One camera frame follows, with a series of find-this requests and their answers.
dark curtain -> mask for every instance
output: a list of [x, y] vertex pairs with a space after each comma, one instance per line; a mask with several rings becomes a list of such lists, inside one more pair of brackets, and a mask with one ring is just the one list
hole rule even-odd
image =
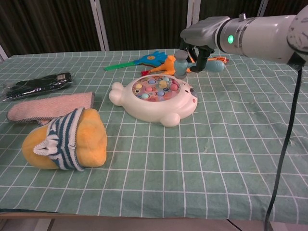
[[110, 50], [178, 48], [188, 0], [101, 0]]
[[269, 0], [264, 16], [298, 14], [307, 5], [308, 0]]
[[236, 18], [241, 13], [256, 17], [261, 0], [201, 0], [199, 20], [211, 16]]
[[9, 57], [101, 50], [88, 0], [0, 0], [0, 44]]

pink towel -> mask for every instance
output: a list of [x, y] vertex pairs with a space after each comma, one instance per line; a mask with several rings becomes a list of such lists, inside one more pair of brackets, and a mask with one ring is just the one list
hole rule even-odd
[[44, 125], [76, 108], [92, 108], [94, 96], [95, 93], [87, 92], [18, 103], [8, 111], [7, 118], [17, 123], [36, 120], [40, 125]]

table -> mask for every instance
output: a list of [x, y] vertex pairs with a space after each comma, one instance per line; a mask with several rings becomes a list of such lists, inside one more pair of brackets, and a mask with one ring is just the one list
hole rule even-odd
[[[160, 50], [174, 54], [175, 50]], [[0, 208], [143, 218], [263, 220], [289, 120], [296, 72], [237, 55], [220, 73], [190, 73], [195, 113], [174, 128], [132, 118], [108, 98], [146, 66], [104, 66], [153, 51], [17, 55], [0, 65], [0, 83], [71, 72], [74, 84], [32, 99], [95, 92], [108, 135], [107, 160], [84, 172], [42, 170], [21, 153], [35, 123], [8, 122], [16, 102], [0, 103]], [[272, 221], [308, 224], [307, 70]]]

striped knit hat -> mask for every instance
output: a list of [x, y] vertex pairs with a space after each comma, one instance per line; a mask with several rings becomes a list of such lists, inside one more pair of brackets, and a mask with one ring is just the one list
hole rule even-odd
[[48, 124], [47, 138], [34, 147], [34, 153], [48, 156], [60, 169], [83, 171], [76, 157], [76, 131], [84, 107], [53, 119]]

black cable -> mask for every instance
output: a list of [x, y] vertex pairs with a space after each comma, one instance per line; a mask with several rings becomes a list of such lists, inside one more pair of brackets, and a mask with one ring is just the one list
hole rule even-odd
[[300, 69], [298, 71], [298, 73], [297, 73], [297, 81], [296, 81], [296, 86], [295, 86], [295, 90], [294, 90], [294, 96], [293, 96], [293, 100], [292, 100], [289, 125], [288, 125], [288, 129], [287, 129], [287, 133], [285, 135], [284, 143], [283, 143], [283, 146], [282, 146], [282, 151], [281, 151], [281, 154], [280, 154], [280, 157], [279, 157], [279, 162], [278, 162], [278, 166], [277, 166], [277, 173], [276, 173], [276, 179], [275, 179], [275, 185], [274, 185], [273, 193], [272, 193], [271, 200], [270, 200], [270, 203], [269, 203], [269, 207], [268, 207], [268, 210], [267, 210], [266, 216], [265, 216], [264, 231], [268, 231], [268, 228], [269, 228], [270, 213], [271, 213], [271, 210], [273, 208], [273, 205], [274, 205], [274, 202], [275, 202], [275, 198], [276, 198], [276, 195], [277, 195], [277, 190], [278, 190], [278, 185], [279, 185], [279, 180], [280, 180], [282, 163], [283, 163], [285, 151], [287, 149], [287, 146], [288, 146], [288, 143], [289, 143], [289, 140], [290, 140], [290, 136], [291, 136], [291, 132], [292, 132], [292, 128], [293, 128], [293, 123], [294, 123], [294, 118], [295, 118], [295, 111], [296, 111], [296, 104], [297, 104], [297, 98], [298, 98], [298, 94], [299, 94], [301, 80], [302, 80], [302, 69]]
[[234, 224], [232, 221], [230, 221], [229, 219], [227, 219], [227, 221], [231, 224], [231, 225], [233, 225], [235, 228], [237, 228], [239, 231], [243, 231], [243, 230], [241, 230], [240, 229], [240, 227], [238, 227], [236, 224]]

